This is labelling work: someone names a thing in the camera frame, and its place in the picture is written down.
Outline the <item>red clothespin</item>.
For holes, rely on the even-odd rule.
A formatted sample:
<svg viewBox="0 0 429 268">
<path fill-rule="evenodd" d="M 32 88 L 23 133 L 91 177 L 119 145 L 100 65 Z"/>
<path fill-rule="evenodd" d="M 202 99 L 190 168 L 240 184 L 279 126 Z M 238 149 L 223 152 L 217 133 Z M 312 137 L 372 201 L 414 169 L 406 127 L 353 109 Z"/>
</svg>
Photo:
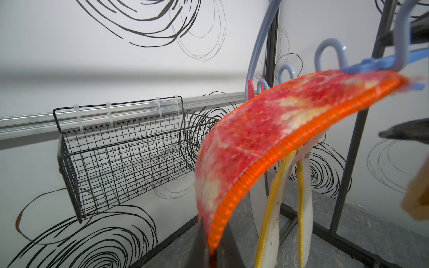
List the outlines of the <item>red clothespin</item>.
<svg viewBox="0 0 429 268">
<path fill-rule="evenodd" d="M 248 89 L 248 100 L 251 100 L 255 97 L 255 89 L 254 89 L 254 83 L 250 79 L 247 82 L 247 89 Z"/>
</svg>

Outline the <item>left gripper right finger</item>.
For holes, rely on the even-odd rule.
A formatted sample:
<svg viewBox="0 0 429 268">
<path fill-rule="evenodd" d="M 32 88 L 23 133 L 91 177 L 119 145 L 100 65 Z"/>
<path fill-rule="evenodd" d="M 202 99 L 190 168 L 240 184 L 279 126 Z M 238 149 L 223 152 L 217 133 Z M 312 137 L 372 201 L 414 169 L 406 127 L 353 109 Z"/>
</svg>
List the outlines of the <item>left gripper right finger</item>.
<svg viewBox="0 0 429 268">
<path fill-rule="evenodd" d="M 217 248 L 217 267 L 246 268 L 229 224 L 226 225 Z"/>
</svg>

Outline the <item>white orange-edged insole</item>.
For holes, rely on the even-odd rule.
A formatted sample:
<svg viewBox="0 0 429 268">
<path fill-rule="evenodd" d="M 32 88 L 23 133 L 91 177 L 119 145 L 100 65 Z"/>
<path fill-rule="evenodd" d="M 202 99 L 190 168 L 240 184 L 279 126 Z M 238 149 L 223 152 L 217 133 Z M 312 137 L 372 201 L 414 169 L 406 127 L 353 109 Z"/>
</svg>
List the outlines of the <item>white orange-edged insole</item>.
<svg viewBox="0 0 429 268">
<path fill-rule="evenodd" d="M 195 168 L 198 216 L 210 253 L 239 202 L 269 168 L 345 117 L 410 83 L 388 70 L 325 70 L 269 89 L 219 121 L 203 140 Z"/>
</svg>

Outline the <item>yellow clothespin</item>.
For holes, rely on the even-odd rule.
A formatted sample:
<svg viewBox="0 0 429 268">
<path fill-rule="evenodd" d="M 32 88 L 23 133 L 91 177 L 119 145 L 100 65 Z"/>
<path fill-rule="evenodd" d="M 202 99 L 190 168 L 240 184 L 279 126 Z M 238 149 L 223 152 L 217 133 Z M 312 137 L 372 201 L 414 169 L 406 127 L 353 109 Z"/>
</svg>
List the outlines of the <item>yellow clothespin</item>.
<svg viewBox="0 0 429 268">
<path fill-rule="evenodd" d="M 415 221 L 429 220 L 429 158 L 425 160 L 415 179 L 410 182 L 401 204 Z"/>
</svg>

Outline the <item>black garment rack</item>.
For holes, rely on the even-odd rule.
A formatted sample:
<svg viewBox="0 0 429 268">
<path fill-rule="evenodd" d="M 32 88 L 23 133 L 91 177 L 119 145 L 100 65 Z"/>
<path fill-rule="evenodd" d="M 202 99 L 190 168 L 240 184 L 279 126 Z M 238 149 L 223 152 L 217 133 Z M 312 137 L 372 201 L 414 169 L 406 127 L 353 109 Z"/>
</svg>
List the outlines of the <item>black garment rack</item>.
<svg viewBox="0 0 429 268">
<path fill-rule="evenodd" d="M 264 18 L 260 31 L 262 34 L 268 36 L 268 48 L 267 48 L 267 58 L 268 62 L 265 67 L 265 72 L 268 73 L 269 82 L 274 81 L 274 63 L 270 63 L 270 60 L 274 60 L 275 48 L 274 45 L 277 45 L 277 37 L 274 37 L 274 32 L 277 34 L 278 30 L 278 21 L 279 21 L 279 7 L 280 1 L 274 1 L 275 4 L 269 4 L 266 17 Z M 377 38 L 386 34 L 392 25 L 395 9 L 398 4 L 398 1 L 385 1 L 381 20 L 378 27 Z M 374 48 L 372 52 L 373 58 L 381 58 L 384 55 L 385 47 L 381 46 L 377 43 L 374 43 Z M 353 173 L 356 157 L 358 154 L 360 142 L 363 136 L 364 126 L 366 123 L 366 119 L 368 116 L 368 109 L 359 112 L 356 118 L 353 135 L 351 138 L 351 143 L 349 146 L 349 151 L 345 163 L 345 169 L 343 173 L 343 177 L 341 179 L 341 183 L 339 186 L 339 193 L 336 199 L 335 209 L 333 212 L 333 216 L 331 219 L 330 228 L 326 229 L 323 226 L 312 222 L 313 229 L 312 235 L 316 235 L 317 237 L 323 239 L 325 242 L 331 244 L 336 247 L 340 251 L 348 254 L 352 259 L 356 259 L 357 261 L 364 264 L 365 268 L 396 268 L 393 264 L 386 262 L 381 259 L 378 255 L 372 254 L 369 251 L 364 250 L 360 246 L 350 242 L 349 240 L 344 239 L 341 236 L 337 235 L 337 229 L 340 223 L 341 214 L 343 212 L 346 195 L 348 192 L 348 188 L 351 183 L 351 176 Z M 252 206 L 252 212 L 254 216 L 254 221 L 257 227 L 260 227 L 260 230 L 257 229 L 257 233 L 259 236 L 259 240 L 263 238 L 263 230 L 265 227 L 265 216 L 262 219 L 261 212 L 254 211 L 254 204 Z M 283 243 L 284 240 L 288 237 L 290 232 L 294 229 L 294 227 L 298 224 L 298 216 L 294 214 L 294 210 L 290 207 L 287 207 L 285 204 L 275 205 L 274 212 L 279 212 L 281 216 L 292 216 L 291 222 L 289 226 L 282 229 L 279 233 L 277 229 L 277 236 L 279 236 L 279 243 Z"/>
</svg>

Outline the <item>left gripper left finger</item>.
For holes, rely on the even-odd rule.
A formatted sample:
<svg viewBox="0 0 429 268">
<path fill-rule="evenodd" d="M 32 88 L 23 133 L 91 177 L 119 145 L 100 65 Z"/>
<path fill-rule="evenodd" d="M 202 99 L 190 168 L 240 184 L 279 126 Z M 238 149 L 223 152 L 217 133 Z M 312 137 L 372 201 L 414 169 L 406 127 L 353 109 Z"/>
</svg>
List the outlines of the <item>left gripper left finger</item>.
<svg viewBox="0 0 429 268">
<path fill-rule="evenodd" d="M 189 251 L 185 268 L 209 268 L 210 249 L 204 226 L 204 218 L 198 221 L 198 229 L 194 237 L 191 250 Z"/>
</svg>

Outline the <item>yellow felt insole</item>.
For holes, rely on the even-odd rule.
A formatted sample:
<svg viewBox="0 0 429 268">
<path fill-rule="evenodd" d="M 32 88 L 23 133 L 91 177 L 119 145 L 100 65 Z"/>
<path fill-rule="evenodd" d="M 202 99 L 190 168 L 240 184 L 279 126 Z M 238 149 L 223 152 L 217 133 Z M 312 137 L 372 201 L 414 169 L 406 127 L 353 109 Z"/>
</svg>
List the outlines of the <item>yellow felt insole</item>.
<svg viewBox="0 0 429 268">
<path fill-rule="evenodd" d="M 313 231 L 311 161 L 309 153 L 325 134 L 319 134 L 305 146 L 303 158 L 297 163 L 298 182 L 298 257 L 301 268 L 306 266 Z"/>
</svg>

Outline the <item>blue clothespin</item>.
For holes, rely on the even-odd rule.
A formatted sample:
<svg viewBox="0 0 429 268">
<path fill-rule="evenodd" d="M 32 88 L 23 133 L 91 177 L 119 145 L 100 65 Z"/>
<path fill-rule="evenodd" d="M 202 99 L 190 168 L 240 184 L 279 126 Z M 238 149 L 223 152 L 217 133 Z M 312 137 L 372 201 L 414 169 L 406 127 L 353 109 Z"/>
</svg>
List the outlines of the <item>blue clothespin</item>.
<svg viewBox="0 0 429 268">
<path fill-rule="evenodd" d="M 338 53 L 338 62 L 341 84 L 357 94 L 374 94 L 378 98 L 384 95 L 403 93 L 408 91 L 422 91 L 425 84 L 419 78 L 408 78 L 400 71 L 407 65 L 429 57 L 428 49 L 405 51 L 405 58 L 396 52 L 384 58 L 367 58 L 355 65 L 348 64 L 346 47 L 341 46 Z"/>
</svg>

